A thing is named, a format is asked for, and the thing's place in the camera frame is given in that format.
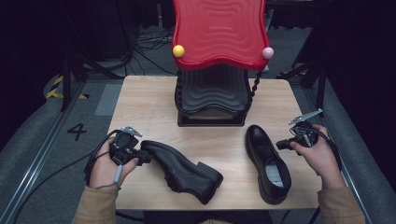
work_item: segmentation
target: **sleeve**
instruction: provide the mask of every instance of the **sleeve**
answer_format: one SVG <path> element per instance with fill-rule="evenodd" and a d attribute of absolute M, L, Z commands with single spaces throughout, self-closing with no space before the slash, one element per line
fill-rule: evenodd
<path fill-rule="evenodd" d="M 117 190 L 85 187 L 72 224 L 116 223 Z"/>
<path fill-rule="evenodd" d="M 363 212 L 349 187 L 319 191 L 318 203 L 323 224 L 365 223 Z"/>

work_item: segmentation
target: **table surface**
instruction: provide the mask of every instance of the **table surface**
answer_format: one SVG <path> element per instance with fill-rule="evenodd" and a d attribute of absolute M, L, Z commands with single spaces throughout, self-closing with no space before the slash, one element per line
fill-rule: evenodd
<path fill-rule="evenodd" d="M 143 134 L 140 141 L 153 140 L 179 150 L 193 163 L 201 161 L 218 170 L 224 180 L 207 205 L 189 193 L 167 187 L 163 171 L 152 160 L 127 176 L 122 184 L 118 209 L 131 210 L 221 210 L 298 209 L 318 207 L 320 178 L 295 151 L 279 150 L 288 165 L 291 189 L 279 205 L 260 196 L 258 173 L 244 144 L 248 126 L 261 126 L 274 146 L 290 138 L 291 121 L 301 115 L 286 80 L 262 79 L 243 127 L 178 127 L 174 93 L 176 77 L 126 77 L 109 131 L 132 125 Z"/>

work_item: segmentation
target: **black handheld controller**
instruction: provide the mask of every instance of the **black handheld controller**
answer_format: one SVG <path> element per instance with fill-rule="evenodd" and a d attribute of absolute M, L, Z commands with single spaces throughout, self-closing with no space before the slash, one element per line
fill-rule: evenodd
<path fill-rule="evenodd" d="M 126 132 L 120 132 L 116 134 L 113 142 L 110 144 L 110 159 L 113 160 L 117 165 L 124 165 L 128 161 L 138 158 L 141 166 L 143 163 L 150 163 L 152 155 L 149 155 L 147 151 L 137 150 L 134 147 L 139 141 L 134 135 Z"/>
<path fill-rule="evenodd" d="M 304 147 L 312 147 L 318 141 L 318 134 L 312 130 L 314 127 L 308 121 L 298 122 L 290 129 L 294 137 L 278 141 L 276 146 L 279 150 L 286 148 L 293 150 L 290 142 L 297 142 Z"/>

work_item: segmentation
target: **shoe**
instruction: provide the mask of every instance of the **shoe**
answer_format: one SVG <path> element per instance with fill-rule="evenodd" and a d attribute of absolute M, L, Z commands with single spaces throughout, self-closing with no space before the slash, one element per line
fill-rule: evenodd
<path fill-rule="evenodd" d="M 223 180 L 217 170 L 201 162 L 195 165 L 166 144 L 144 140 L 140 149 L 147 151 L 160 164 L 172 191 L 190 193 L 202 204 L 207 204 L 213 198 Z"/>
<path fill-rule="evenodd" d="M 258 125 L 251 125 L 247 128 L 246 148 L 248 156 L 259 172 L 262 199 L 269 204 L 282 203 L 291 187 L 289 169 L 279 157 L 267 133 Z M 267 175 L 266 171 L 271 168 L 277 168 L 280 176 L 278 181 Z"/>

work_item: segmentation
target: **human hand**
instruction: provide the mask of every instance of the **human hand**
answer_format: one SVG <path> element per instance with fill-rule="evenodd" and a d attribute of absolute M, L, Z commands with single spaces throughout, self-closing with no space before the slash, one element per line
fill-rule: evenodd
<path fill-rule="evenodd" d="M 313 127 L 328 136 L 325 127 L 320 125 L 313 125 Z M 332 149 L 324 138 L 319 137 L 317 143 L 312 147 L 303 147 L 296 142 L 290 142 L 290 146 L 302 155 L 309 166 L 320 175 L 323 189 L 339 188 L 346 185 Z"/>
<path fill-rule="evenodd" d="M 100 148 L 96 156 L 108 152 L 110 150 L 110 143 L 113 141 L 113 139 L 114 137 L 107 139 L 107 141 Z M 96 160 L 92 168 L 89 187 L 93 189 L 97 189 L 100 187 L 103 187 L 101 189 L 118 189 L 124 181 L 125 177 L 132 172 L 132 170 L 137 166 L 138 163 L 139 159 L 134 158 L 133 160 L 130 160 L 128 163 L 122 166 L 120 180 L 116 186 L 114 185 L 114 177 L 116 176 L 116 172 L 119 166 L 113 160 L 111 160 L 109 154 L 106 153 Z"/>

